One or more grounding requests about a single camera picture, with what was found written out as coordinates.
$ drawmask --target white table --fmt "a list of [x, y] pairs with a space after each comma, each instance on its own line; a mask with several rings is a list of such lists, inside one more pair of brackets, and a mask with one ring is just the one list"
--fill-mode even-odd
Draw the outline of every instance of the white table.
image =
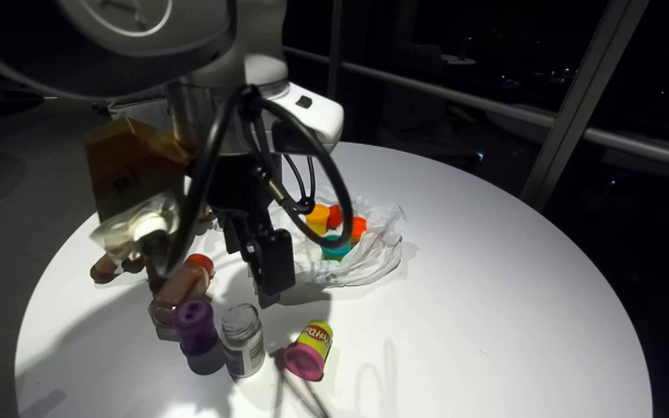
[[[652, 418], [634, 328], [606, 278], [544, 215], [499, 189], [412, 153], [341, 143], [353, 196], [402, 205], [397, 272], [330, 299], [264, 313], [268, 348], [328, 315], [336, 348], [321, 384], [226, 370], [195, 376], [153, 337], [142, 277], [93, 286], [89, 218], [46, 267], [19, 335], [27, 418], [347, 416], [347, 418]], [[244, 265], [211, 286], [219, 305], [251, 297]]]

